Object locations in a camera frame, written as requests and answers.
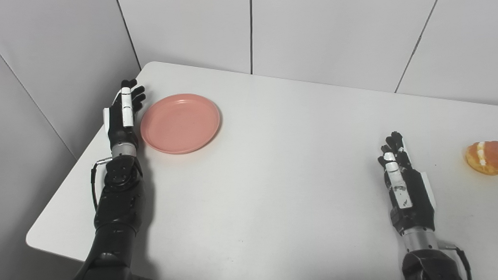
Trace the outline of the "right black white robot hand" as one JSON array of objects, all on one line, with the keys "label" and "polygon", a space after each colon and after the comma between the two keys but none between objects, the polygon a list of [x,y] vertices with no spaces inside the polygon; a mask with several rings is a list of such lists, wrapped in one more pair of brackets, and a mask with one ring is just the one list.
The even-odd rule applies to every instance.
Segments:
[{"label": "right black white robot hand", "polygon": [[435,230],[433,207],[421,173],[413,168],[403,144],[403,136],[393,131],[380,147],[377,158],[384,170],[392,210],[390,220],[395,230],[404,234],[412,227]]}]

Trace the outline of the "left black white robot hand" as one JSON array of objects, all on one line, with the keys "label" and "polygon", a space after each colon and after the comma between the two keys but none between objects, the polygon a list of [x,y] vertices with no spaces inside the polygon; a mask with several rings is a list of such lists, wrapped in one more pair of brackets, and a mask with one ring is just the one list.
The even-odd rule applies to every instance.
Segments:
[{"label": "left black white robot hand", "polygon": [[104,128],[110,148],[122,143],[131,143],[138,148],[139,140],[134,130],[137,113],[147,98],[145,87],[137,86],[137,79],[123,80],[111,106],[103,110]]}]

